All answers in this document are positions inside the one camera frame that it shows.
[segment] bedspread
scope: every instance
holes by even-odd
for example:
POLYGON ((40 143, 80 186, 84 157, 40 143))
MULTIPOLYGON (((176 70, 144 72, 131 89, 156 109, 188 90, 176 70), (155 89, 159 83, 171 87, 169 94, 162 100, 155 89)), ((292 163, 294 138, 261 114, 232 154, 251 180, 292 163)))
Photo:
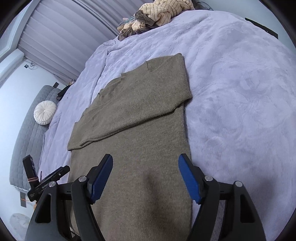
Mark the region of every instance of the bedspread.
POLYGON ((45 134, 42 176, 70 163, 74 123, 109 81, 177 53, 193 95, 185 107, 193 163, 217 181, 242 181, 267 240, 274 240, 296 206, 296 56, 234 14, 187 11, 162 27, 99 46, 45 134))

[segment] quilted fabric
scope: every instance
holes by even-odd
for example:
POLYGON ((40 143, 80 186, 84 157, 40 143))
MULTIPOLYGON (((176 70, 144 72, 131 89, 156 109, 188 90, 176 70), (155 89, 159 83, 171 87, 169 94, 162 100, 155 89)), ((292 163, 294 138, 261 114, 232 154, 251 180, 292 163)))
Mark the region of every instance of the quilted fabric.
POLYGON ((50 101, 45 100, 40 102, 34 110, 34 119, 39 125, 47 125, 51 122, 57 110, 57 105, 50 101))
POLYGON ((28 183, 22 164, 22 159, 27 155, 31 155, 33 157, 36 172, 38 173, 39 159, 43 145, 43 136, 48 130, 48 125, 41 126, 36 123, 33 117, 34 109, 38 103, 45 100, 49 100, 57 104, 58 100, 56 100, 56 97, 57 93, 60 91, 60 89, 53 88, 49 85, 43 86, 31 104, 22 123, 20 132, 15 142, 15 147, 13 149, 9 174, 10 184, 19 189, 26 191, 30 189, 30 185, 28 183))

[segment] round white pillow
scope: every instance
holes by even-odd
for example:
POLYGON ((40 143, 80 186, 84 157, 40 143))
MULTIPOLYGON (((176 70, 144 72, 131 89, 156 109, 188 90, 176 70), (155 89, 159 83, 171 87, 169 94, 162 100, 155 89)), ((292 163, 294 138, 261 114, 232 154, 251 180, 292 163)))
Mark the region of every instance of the round white pillow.
POLYGON ((54 102, 42 101, 35 107, 34 119, 39 125, 47 125, 51 122, 56 110, 57 105, 54 102))

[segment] blue gripper pad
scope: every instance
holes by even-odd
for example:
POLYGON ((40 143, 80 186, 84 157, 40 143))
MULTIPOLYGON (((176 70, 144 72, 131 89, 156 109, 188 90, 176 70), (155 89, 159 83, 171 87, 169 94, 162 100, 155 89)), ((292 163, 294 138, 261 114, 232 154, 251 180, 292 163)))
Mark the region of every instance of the blue gripper pad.
POLYGON ((97 178, 95 179, 92 185, 90 199, 93 202, 101 198, 101 195, 106 186, 106 183, 110 176, 112 168, 113 168, 113 158, 111 155, 109 155, 108 159, 104 163, 100 173, 98 174, 97 178))
POLYGON ((198 183, 194 178, 194 175, 191 172, 183 154, 181 154, 178 158, 178 166, 191 199, 193 199, 196 203, 200 203, 202 198, 200 196, 198 183))

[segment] white wall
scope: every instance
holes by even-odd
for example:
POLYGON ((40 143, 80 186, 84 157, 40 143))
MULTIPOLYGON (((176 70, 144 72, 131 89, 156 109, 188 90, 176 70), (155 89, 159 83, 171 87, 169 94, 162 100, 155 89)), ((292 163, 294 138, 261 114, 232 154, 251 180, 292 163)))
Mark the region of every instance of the white wall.
POLYGON ((289 35, 274 16, 259 0, 203 0, 213 10, 231 12, 243 18, 251 19, 266 26, 279 35, 279 41, 296 54, 289 35))
POLYGON ((22 213, 32 216, 32 203, 27 208, 20 205, 20 193, 9 183, 10 160, 14 144, 27 111, 44 85, 53 86, 57 79, 40 66, 25 68, 30 63, 22 61, 0 87, 0 217, 9 230, 10 216, 22 213))

